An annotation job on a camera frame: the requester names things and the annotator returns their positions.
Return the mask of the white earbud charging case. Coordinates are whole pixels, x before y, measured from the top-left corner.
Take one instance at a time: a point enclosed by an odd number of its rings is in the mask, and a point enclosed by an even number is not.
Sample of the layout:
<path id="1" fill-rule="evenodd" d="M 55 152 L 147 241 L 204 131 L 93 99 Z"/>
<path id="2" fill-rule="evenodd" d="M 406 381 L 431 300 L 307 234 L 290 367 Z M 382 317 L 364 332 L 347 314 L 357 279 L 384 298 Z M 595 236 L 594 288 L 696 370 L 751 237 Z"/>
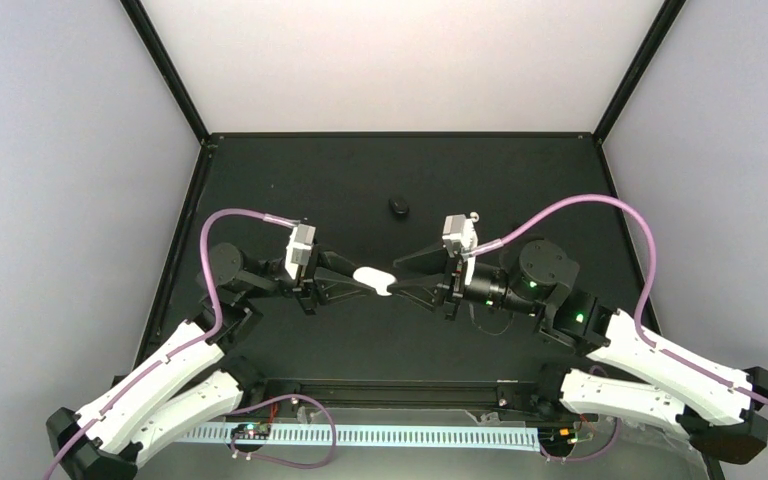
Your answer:
<path id="1" fill-rule="evenodd" d="M 357 268 L 353 272 L 352 278 L 356 282 L 371 288 L 378 296 L 382 297 L 392 295 L 389 288 L 397 281 L 393 274 L 370 266 Z"/>

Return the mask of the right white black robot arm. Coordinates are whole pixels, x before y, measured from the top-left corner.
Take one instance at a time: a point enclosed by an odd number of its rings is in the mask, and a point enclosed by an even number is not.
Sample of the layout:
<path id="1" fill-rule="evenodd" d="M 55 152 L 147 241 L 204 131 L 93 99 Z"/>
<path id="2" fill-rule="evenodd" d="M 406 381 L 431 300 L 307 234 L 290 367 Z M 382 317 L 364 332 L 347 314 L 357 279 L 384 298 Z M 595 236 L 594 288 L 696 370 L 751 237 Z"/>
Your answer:
<path id="1" fill-rule="evenodd" d="M 576 287 L 579 264 L 554 243 L 529 236 L 502 250 L 497 265 L 430 246 L 395 261 L 410 278 L 392 294 L 453 319 L 462 304 L 529 317 L 535 330 L 570 353 L 622 370 L 604 379 L 550 367 L 529 392 L 532 410 L 610 415 L 654 426 L 719 461 L 744 465 L 768 443 L 761 403 L 768 370 L 736 369 L 664 339 L 621 309 Z"/>

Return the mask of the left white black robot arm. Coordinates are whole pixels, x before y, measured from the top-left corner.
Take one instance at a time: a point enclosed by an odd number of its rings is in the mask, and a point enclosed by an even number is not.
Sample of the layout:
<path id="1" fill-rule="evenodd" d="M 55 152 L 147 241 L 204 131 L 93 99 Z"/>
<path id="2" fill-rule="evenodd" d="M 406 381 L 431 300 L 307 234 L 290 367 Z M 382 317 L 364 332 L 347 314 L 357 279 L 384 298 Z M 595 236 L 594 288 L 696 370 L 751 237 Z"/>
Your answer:
<path id="1" fill-rule="evenodd" d="M 184 434 L 261 400 L 264 377 L 241 354 L 262 315 L 258 298 L 291 298 L 303 311 L 375 293 L 367 268 L 331 250 L 292 243 L 288 255 L 255 260 L 221 243 L 208 253 L 215 299 L 182 321 L 106 393 L 46 422 L 55 465 L 71 479 L 132 479 Z"/>

